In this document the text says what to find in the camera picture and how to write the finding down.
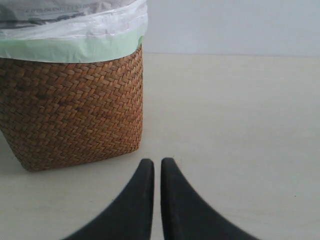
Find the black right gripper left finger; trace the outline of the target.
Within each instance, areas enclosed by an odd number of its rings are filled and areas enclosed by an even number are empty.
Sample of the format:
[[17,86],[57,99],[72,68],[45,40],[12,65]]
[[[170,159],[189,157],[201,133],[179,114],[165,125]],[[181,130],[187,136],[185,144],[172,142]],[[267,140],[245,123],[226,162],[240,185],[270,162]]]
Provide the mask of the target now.
[[149,240],[154,210],[155,168],[142,159],[121,193],[95,219],[67,240]]

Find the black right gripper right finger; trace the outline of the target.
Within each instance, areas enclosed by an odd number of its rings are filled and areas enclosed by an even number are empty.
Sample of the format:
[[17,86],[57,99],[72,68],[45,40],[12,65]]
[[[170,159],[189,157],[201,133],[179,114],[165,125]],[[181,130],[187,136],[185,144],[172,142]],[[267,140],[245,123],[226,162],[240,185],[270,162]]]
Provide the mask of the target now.
[[160,205],[166,240],[255,240],[215,211],[193,189],[175,160],[161,161]]

